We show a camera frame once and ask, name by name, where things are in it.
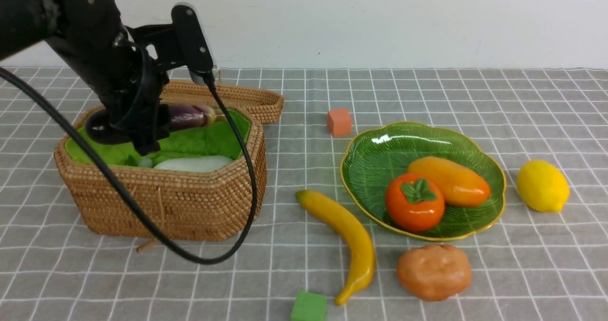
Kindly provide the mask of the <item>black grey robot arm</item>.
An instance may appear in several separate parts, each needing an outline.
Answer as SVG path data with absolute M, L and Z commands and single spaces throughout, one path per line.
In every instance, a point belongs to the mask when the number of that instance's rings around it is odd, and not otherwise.
M 169 78 L 130 36 L 115 0 L 0 2 L 1 59 L 45 42 L 104 106 L 85 123 L 92 141 L 131 143 L 141 156 L 160 150 L 170 119 L 159 97 Z

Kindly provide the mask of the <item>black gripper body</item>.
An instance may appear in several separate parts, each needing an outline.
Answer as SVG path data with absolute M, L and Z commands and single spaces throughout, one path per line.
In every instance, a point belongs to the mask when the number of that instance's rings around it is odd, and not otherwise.
M 99 144 L 130 143 L 145 156 L 169 136 L 169 109 L 160 103 L 168 83 L 146 47 L 160 45 L 171 27 L 124 27 L 108 38 L 91 39 L 56 31 L 45 42 L 97 94 L 104 106 L 85 123 Z

